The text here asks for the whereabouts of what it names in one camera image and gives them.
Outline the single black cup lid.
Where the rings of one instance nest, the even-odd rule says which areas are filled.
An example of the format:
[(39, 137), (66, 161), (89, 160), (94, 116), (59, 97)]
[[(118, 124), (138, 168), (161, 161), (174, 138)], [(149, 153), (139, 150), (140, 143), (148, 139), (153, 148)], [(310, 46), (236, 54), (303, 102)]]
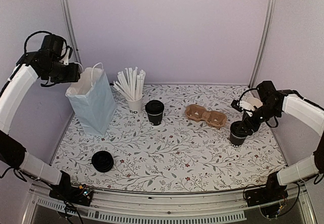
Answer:
[(241, 121), (235, 121), (230, 126), (230, 133), (235, 137), (244, 138), (249, 135), (249, 130)]

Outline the single black paper cup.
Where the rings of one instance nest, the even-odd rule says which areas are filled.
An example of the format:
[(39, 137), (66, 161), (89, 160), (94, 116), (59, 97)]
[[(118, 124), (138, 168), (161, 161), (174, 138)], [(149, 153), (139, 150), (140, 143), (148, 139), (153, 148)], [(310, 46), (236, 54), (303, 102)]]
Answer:
[(241, 137), (241, 136), (237, 136), (237, 135), (234, 135), (233, 133), (231, 133), (229, 140), (232, 145), (241, 146), (244, 143), (244, 141), (246, 140), (246, 136)]

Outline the stack of paper cups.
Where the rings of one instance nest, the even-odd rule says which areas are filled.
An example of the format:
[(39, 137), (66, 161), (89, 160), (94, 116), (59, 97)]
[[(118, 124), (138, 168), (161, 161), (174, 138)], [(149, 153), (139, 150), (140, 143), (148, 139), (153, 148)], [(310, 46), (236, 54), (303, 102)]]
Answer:
[(247, 102), (254, 108), (260, 108), (261, 106), (263, 106), (263, 103), (258, 98), (254, 97), (247, 98)]

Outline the light blue paper bag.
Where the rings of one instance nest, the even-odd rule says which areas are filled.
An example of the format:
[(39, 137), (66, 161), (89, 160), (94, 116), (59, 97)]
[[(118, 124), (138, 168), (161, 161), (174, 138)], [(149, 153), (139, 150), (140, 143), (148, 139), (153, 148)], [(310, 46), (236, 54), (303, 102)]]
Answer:
[(85, 133), (104, 136), (117, 106), (103, 63), (86, 68), (65, 95)]

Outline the brown cardboard cup carrier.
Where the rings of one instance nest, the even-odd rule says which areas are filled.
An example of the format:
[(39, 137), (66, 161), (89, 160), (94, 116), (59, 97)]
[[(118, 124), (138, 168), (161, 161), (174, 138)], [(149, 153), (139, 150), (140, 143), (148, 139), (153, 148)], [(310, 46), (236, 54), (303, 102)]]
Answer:
[(227, 122), (227, 116), (224, 113), (214, 110), (207, 110), (205, 107), (191, 104), (185, 109), (185, 115), (188, 119), (195, 122), (205, 121), (208, 126), (222, 128)]

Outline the white cup holding straws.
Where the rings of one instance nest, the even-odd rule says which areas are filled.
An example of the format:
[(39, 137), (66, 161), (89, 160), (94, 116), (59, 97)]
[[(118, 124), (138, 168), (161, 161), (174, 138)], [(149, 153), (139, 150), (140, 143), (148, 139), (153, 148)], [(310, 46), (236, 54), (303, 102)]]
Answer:
[(140, 114), (141, 113), (142, 98), (143, 98), (143, 96), (141, 96), (139, 99), (134, 100), (134, 101), (127, 100), (130, 113), (132, 113), (132, 114)]

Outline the stack of black lids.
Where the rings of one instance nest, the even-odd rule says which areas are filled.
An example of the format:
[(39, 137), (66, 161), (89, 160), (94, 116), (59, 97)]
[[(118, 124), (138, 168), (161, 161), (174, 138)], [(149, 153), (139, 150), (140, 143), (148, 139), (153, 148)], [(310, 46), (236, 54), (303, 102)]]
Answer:
[(92, 156), (91, 163), (98, 172), (105, 173), (113, 168), (114, 160), (108, 151), (98, 151)]

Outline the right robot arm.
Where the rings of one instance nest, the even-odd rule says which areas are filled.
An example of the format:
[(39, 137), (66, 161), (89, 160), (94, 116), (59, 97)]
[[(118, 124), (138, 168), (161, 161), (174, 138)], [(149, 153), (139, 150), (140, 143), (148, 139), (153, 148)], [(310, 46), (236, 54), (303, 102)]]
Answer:
[[(233, 145), (242, 145), (246, 137), (259, 130), (263, 122), (278, 119), (283, 113), (297, 118), (323, 137), (323, 107), (301, 96), (296, 90), (277, 90), (270, 80), (261, 82), (254, 89), (259, 95), (257, 105), (242, 99), (231, 103), (232, 108), (244, 114), (241, 121), (230, 126), (230, 142)], [(323, 174), (323, 139), (311, 156), (270, 174), (266, 186), (261, 190), (262, 198), (272, 202), (284, 194), (288, 184), (319, 174)]]

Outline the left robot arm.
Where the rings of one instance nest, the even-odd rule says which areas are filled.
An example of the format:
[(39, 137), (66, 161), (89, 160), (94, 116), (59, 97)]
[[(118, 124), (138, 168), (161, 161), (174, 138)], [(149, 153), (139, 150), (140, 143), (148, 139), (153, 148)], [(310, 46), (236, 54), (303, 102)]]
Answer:
[(78, 82), (79, 66), (70, 63), (73, 49), (66, 39), (44, 31), (42, 45), (38, 51), (24, 51), (21, 58), (1, 89), (1, 161), (14, 171), (47, 184), (63, 200), (75, 197), (69, 174), (58, 171), (27, 152), (21, 143), (9, 136), (12, 120), (24, 96), (37, 79), (45, 80), (43, 87), (60, 83)]

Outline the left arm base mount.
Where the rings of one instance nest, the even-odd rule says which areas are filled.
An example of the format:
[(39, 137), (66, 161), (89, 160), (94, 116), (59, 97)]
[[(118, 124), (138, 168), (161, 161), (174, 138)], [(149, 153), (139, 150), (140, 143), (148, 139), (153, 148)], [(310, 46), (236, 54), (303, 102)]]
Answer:
[(51, 188), (49, 196), (54, 199), (66, 201), (68, 203), (90, 206), (93, 198), (93, 190), (85, 184), (78, 187), (60, 187), (49, 185)]

